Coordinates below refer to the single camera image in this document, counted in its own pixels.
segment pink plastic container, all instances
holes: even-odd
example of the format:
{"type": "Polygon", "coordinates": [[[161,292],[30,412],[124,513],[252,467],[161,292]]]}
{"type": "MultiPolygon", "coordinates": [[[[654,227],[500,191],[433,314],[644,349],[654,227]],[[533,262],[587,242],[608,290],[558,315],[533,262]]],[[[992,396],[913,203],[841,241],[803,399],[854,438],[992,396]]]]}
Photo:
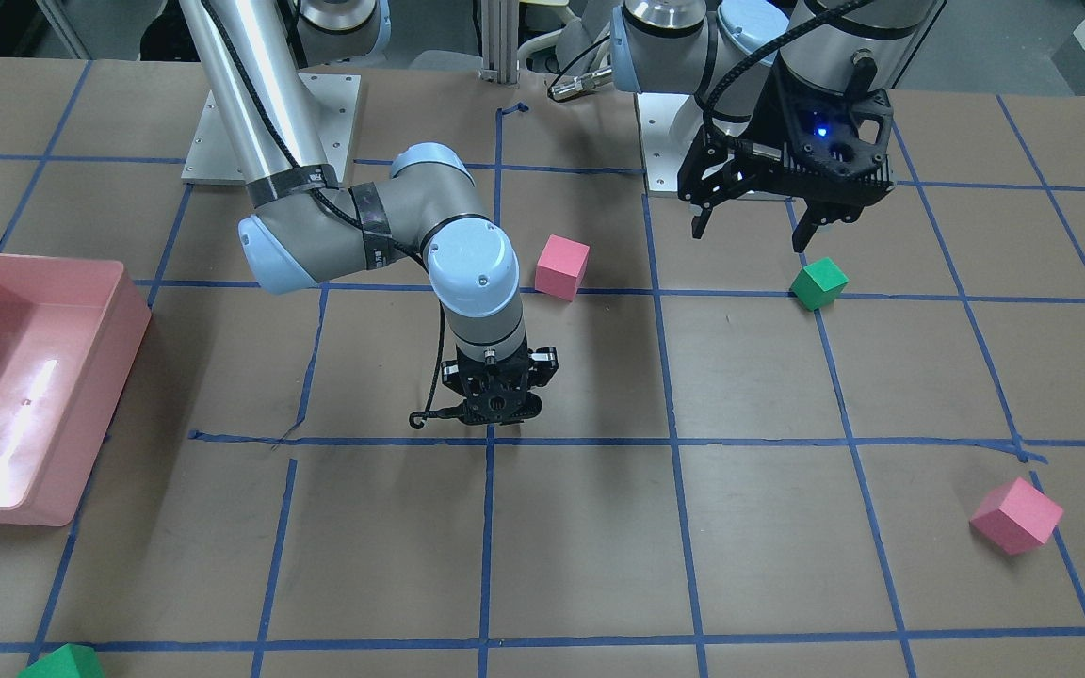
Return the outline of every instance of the pink plastic container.
{"type": "Polygon", "coordinates": [[[73,520],[148,321],[119,261],[0,254],[0,523],[73,520]]]}

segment block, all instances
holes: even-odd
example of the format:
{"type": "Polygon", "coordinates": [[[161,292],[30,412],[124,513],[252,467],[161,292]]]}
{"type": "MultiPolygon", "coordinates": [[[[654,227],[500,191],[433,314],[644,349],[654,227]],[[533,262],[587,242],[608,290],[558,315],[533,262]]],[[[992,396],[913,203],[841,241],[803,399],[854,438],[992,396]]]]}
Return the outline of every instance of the block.
{"type": "Polygon", "coordinates": [[[547,238],[539,265],[534,270],[534,289],[560,299],[573,300],[588,265],[589,245],[551,235],[547,238]]]}
{"type": "Polygon", "coordinates": [[[1017,554],[1045,545],[1062,512],[1052,499],[1017,477],[992,489],[969,523],[1007,554],[1017,554]]]}
{"type": "Polygon", "coordinates": [[[840,292],[844,291],[845,284],[847,276],[844,271],[835,266],[835,261],[825,257],[797,271],[797,278],[793,280],[789,291],[797,296],[806,310],[813,311],[834,302],[840,292]]]}
{"type": "Polygon", "coordinates": [[[103,678],[103,667],[93,649],[67,644],[23,669],[18,678],[103,678]]]}

